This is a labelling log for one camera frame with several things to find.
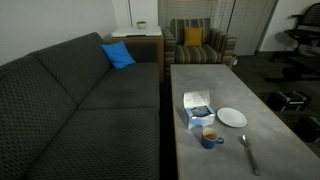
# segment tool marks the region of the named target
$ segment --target yellow pillow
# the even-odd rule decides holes
[[[201,46],[203,28],[184,28],[184,45],[185,46]]]

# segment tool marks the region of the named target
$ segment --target white plate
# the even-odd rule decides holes
[[[247,124],[247,118],[238,110],[221,108],[218,110],[219,119],[231,127],[243,127]]]

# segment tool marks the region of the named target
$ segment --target box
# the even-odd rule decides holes
[[[267,105],[274,111],[303,110],[311,98],[300,91],[272,92],[268,98]]]
[[[184,121],[188,129],[213,124],[216,114],[209,106],[209,90],[184,93],[183,104],[185,109]]]
[[[320,118],[307,116],[299,119],[293,131],[305,142],[320,141]]]

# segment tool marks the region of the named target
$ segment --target blue pillow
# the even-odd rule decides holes
[[[109,45],[103,44],[101,47],[116,69],[121,69],[136,63],[129,54],[123,41]]]

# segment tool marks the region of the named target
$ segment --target sofa backrest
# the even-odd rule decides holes
[[[210,18],[202,19],[172,19],[171,31],[177,44],[184,43],[184,27],[202,27],[202,43],[210,41]]]
[[[34,53],[79,105],[110,67],[100,45],[103,40],[91,33]]]
[[[76,107],[38,60],[0,66],[0,179],[21,178]]]

